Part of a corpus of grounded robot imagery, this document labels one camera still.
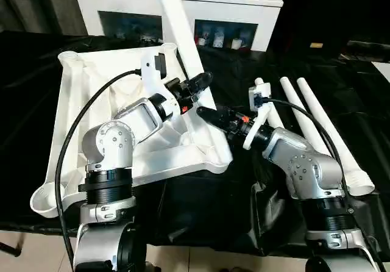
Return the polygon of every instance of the white plastic bracket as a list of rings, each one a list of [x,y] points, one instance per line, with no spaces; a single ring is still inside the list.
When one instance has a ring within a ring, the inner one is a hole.
[[[141,58],[142,83],[150,96],[158,93],[165,97],[163,108],[166,115],[172,113],[172,119],[180,116],[180,107],[173,94],[165,87],[159,70],[156,70],[154,57],[157,53],[147,53]]]
[[[256,85],[260,85],[260,84],[263,84],[264,81],[262,80],[262,78],[257,78],[255,80],[255,83]],[[275,129],[277,127],[282,127],[284,128],[285,126],[283,125],[283,122],[282,120],[280,119],[280,116],[278,114],[278,111],[276,110],[275,108],[275,105],[273,102],[269,102],[268,103],[270,105],[270,110],[269,110],[269,113],[268,113],[268,117],[267,117],[267,121],[268,121],[268,124],[271,126],[271,127],[274,127]]]
[[[259,107],[255,105],[256,95],[260,95],[263,98],[270,97],[271,95],[270,83],[264,83],[261,78],[257,78],[255,80],[255,84],[256,86],[249,88],[249,106],[251,111],[253,112],[257,111],[257,117],[255,118],[255,122],[245,138],[243,148],[246,150],[250,149],[250,144],[254,140],[255,135],[259,130],[260,126],[266,122],[266,119],[268,118],[269,112],[271,110],[271,105],[268,103],[262,104]]]

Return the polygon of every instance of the black cable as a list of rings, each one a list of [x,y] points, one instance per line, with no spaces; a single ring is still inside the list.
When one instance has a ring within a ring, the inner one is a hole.
[[[342,177],[341,177],[341,187],[344,190],[344,193],[345,193],[345,196],[346,196],[346,201],[347,201],[347,203],[349,205],[350,195],[349,195],[349,192],[348,192],[347,183],[346,183],[346,177],[345,177],[345,174],[344,174],[344,169],[342,168],[339,152],[337,151],[336,145],[334,144],[334,142],[330,138],[328,132],[321,125],[321,123],[318,122],[318,120],[316,120],[315,117],[312,116],[310,113],[308,113],[306,110],[304,110],[303,108],[301,108],[301,107],[299,107],[299,106],[297,106],[297,105],[295,105],[295,104],[293,104],[291,102],[284,101],[284,100],[279,100],[279,99],[274,99],[274,98],[262,98],[261,100],[263,102],[273,102],[273,103],[276,103],[276,104],[281,104],[283,106],[290,106],[293,109],[298,110],[300,113],[302,113],[305,116],[307,116],[313,122],[313,124],[321,131],[321,134],[324,136],[324,138],[326,139],[326,141],[329,144],[329,147],[331,148],[331,151],[333,152],[333,158],[340,165],[341,174],[342,174]],[[358,220],[356,219],[355,216],[353,216],[353,219],[355,220],[356,226],[360,229],[360,231],[361,231],[361,233],[363,235],[363,238],[366,241],[366,243],[367,243],[367,245],[368,245],[368,247],[370,249],[370,252],[372,253],[372,257],[374,258],[374,260],[376,261],[376,263],[377,263],[377,265],[379,267],[379,270],[381,272],[386,272],[386,268],[383,265],[383,262],[381,261],[381,259],[379,258],[377,250],[375,249],[375,247],[373,246],[373,244],[369,240],[367,234],[363,231],[362,228],[360,228],[360,224],[358,224]]]
[[[122,73],[113,79],[109,80],[106,84],[103,85],[102,88],[100,88],[92,97],[90,100],[88,100],[87,104],[82,108],[76,119],[74,120],[71,128],[69,129],[68,134],[66,135],[65,141],[63,142],[60,155],[58,157],[57,167],[55,169],[55,177],[54,177],[54,189],[55,189],[55,203],[57,204],[57,210],[58,210],[58,217],[60,219],[61,223],[61,230],[62,230],[62,236],[63,241],[65,242],[65,248],[66,252],[68,253],[69,261],[71,263],[71,267],[73,270],[73,249],[71,245],[71,240],[69,238],[68,230],[66,229],[66,223],[63,216],[63,206],[62,206],[62,200],[61,200],[61,194],[60,194],[60,184],[61,184],[61,170],[62,170],[62,163],[63,159],[65,158],[66,150],[68,149],[68,145],[71,141],[71,138],[73,136],[74,131],[76,130],[76,127],[79,125],[81,119],[87,112],[87,110],[91,107],[92,103],[95,102],[95,100],[100,96],[100,94],[103,93],[105,89],[107,89],[109,86],[112,85],[112,83],[116,82],[117,80],[123,78],[124,76],[128,76],[131,74],[137,74],[141,75],[141,70],[133,70],[128,71],[125,73]]]

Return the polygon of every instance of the white plastic tray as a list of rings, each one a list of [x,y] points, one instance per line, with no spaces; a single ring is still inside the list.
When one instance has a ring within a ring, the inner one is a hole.
[[[176,59],[176,46],[171,43],[151,48],[83,54],[68,51],[58,56],[63,74],[57,114],[46,179],[30,199],[30,207],[34,212],[48,218],[58,215],[54,195],[55,168],[66,134],[81,108],[108,80],[125,71],[140,68],[141,56],[151,51],[166,55],[167,77],[164,82],[175,77],[181,81],[185,79]],[[85,193],[77,191],[78,185],[85,179],[87,163],[81,149],[84,133],[110,120],[120,108],[140,97],[149,97],[140,77],[127,76],[106,90],[84,116],[73,135],[63,163],[61,184],[64,209],[85,199]],[[205,92],[201,100],[203,106],[215,107],[209,93]],[[133,186],[198,170],[213,173],[226,170],[232,155],[223,133],[199,118],[196,106],[181,117],[186,127],[183,132],[177,132],[169,122],[165,122],[159,132],[136,146],[133,153]]]

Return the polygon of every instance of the black cloth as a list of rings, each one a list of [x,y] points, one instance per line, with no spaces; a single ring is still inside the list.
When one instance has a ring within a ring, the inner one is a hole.
[[[1,101],[3,131],[0,229],[59,234],[56,218],[31,211],[32,193],[44,182],[59,94],[62,51],[134,48],[141,44],[106,37],[64,37],[3,32]],[[247,90],[256,77],[271,83],[272,97],[286,99],[278,82],[295,85],[304,77],[339,129],[356,160],[377,189],[353,199],[361,227],[383,260],[390,260],[390,91],[389,82],[370,63],[292,59],[271,52],[232,52],[199,48],[205,70],[214,74],[214,100],[253,114]],[[291,109],[277,106],[286,126],[300,133]],[[306,257],[305,225],[289,198],[285,175],[256,151],[232,148],[234,161],[223,174],[198,171],[136,188],[138,219],[153,245],[210,246],[250,254]],[[260,191],[254,191],[258,182]],[[250,202],[257,204],[253,208]],[[80,202],[66,212],[75,235]],[[258,249],[248,232],[259,214]]]

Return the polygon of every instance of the tiled floor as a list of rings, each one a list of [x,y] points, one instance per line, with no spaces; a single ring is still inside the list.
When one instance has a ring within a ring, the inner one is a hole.
[[[23,234],[0,231],[0,242],[16,246]],[[163,272],[218,272],[223,268],[241,267],[253,272],[304,272],[305,260],[281,257],[254,257],[208,248],[176,246],[147,247],[146,260]],[[22,254],[15,258],[0,252],[0,271],[70,272],[61,237],[25,234]]]

